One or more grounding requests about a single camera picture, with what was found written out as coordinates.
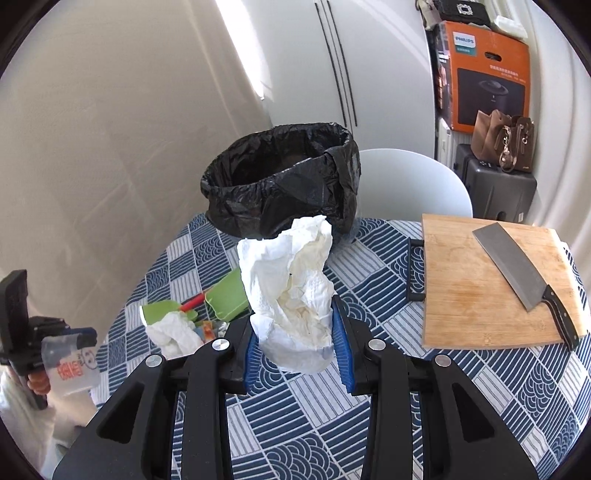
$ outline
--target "green dustpan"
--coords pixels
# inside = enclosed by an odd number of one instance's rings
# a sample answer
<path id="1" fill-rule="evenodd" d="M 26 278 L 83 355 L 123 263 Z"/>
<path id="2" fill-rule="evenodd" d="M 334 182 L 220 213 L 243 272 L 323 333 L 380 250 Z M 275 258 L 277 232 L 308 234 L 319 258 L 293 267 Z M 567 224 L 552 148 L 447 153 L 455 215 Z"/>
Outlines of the green dustpan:
<path id="1" fill-rule="evenodd" d="M 144 322 L 144 325 L 153 325 L 164 318 L 167 313 L 174 312 L 181 307 L 181 304 L 174 300 L 160 300 L 154 303 L 148 303 L 139 307 L 139 316 Z M 187 310 L 185 312 L 187 318 L 194 322 L 197 320 L 197 312 L 195 310 Z"/>
<path id="2" fill-rule="evenodd" d="M 248 299 L 240 277 L 240 269 L 235 268 L 212 288 L 205 292 L 205 301 L 213 309 L 216 317 L 229 322 L 248 308 Z"/>
<path id="3" fill-rule="evenodd" d="M 244 285 L 240 277 L 240 269 L 236 268 L 223 277 L 207 292 L 205 301 L 211 306 L 219 320 L 229 322 L 248 308 L 248 299 L 244 292 Z M 181 307 L 193 307 L 203 302 L 203 294 L 181 305 L 174 300 L 160 300 L 154 303 L 142 305 L 139 315 L 144 325 L 153 325 L 164 318 L 167 313 L 181 310 Z M 197 312 L 193 309 L 185 310 L 187 318 L 191 322 L 197 320 Z"/>

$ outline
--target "crumpled tissue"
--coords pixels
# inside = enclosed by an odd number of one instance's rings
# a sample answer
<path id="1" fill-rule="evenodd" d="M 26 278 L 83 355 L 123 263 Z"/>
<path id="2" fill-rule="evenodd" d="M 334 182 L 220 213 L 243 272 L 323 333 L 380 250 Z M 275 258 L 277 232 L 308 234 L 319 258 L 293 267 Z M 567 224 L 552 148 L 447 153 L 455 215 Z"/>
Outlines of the crumpled tissue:
<path id="1" fill-rule="evenodd" d="M 169 312 L 162 320 L 146 326 L 146 335 L 159 346 L 167 360 L 191 355 L 203 346 L 185 312 Z"/>
<path id="2" fill-rule="evenodd" d="M 317 373 L 333 359 L 333 283 L 322 273 L 332 245 L 324 215 L 294 219 L 277 238 L 243 239 L 238 258 L 252 329 L 282 370 Z"/>

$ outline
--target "metal screw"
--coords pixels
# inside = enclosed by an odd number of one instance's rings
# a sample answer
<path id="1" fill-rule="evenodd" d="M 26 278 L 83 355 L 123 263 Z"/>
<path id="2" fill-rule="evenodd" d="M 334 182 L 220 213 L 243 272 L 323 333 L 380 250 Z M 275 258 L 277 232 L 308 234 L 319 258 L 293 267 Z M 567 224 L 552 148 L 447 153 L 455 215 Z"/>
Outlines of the metal screw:
<path id="1" fill-rule="evenodd" d="M 449 367 L 452 364 L 452 360 L 447 355 L 437 355 L 435 357 L 435 363 L 440 367 Z"/>
<path id="2" fill-rule="evenodd" d="M 218 338 L 212 342 L 212 347 L 214 350 L 218 352 L 221 350 L 225 350 L 230 346 L 230 342 L 228 342 L 225 338 Z"/>
<path id="3" fill-rule="evenodd" d="M 380 340 L 379 338 L 373 338 L 368 342 L 369 347 L 372 350 L 384 350 L 386 348 L 386 342 Z"/>
<path id="4" fill-rule="evenodd" d="M 162 357 L 159 355 L 150 355 L 146 359 L 146 365 L 148 365 L 150 368 L 157 367 L 161 363 L 162 363 Z"/>

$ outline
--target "red handle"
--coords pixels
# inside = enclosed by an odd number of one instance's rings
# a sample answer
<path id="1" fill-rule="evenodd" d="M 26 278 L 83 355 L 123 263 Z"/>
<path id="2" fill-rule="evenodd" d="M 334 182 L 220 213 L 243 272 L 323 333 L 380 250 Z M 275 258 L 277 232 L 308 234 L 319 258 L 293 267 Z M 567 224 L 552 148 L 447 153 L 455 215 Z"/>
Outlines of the red handle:
<path id="1" fill-rule="evenodd" d="M 181 312 L 186 312 L 187 310 L 191 310 L 195 307 L 198 307 L 204 301 L 205 301 L 205 292 L 201 292 L 199 295 L 197 295 L 195 298 L 189 300 L 187 303 L 183 303 L 180 306 L 179 310 Z"/>

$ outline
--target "blue gripper pad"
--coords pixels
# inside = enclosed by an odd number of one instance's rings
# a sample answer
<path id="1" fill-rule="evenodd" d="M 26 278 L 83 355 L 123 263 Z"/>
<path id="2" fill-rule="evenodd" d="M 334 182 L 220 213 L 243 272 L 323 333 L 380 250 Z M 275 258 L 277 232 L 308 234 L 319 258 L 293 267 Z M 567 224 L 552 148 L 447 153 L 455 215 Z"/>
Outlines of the blue gripper pad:
<path id="1" fill-rule="evenodd" d="M 259 370 L 261 368 L 262 352 L 258 347 L 258 337 L 253 332 L 251 339 L 248 342 L 248 348 L 246 349 L 246 362 L 244 372 L 244 383 L 246 384 L 246 390 L 252 391 L 252 387 L 258 380 Z"/>
<path id="2" fill-rule="evenodd" d="M 333 343 L 335 345 L 335 357 L 339 366 L 340 380 L 347 388 L 347 393 L 351 393 L 355 386 L 355 378 L 353 377 L 353 355 L 343 319 L 340 316 L 339 309 L 336 302 L 333 300 Z"/>

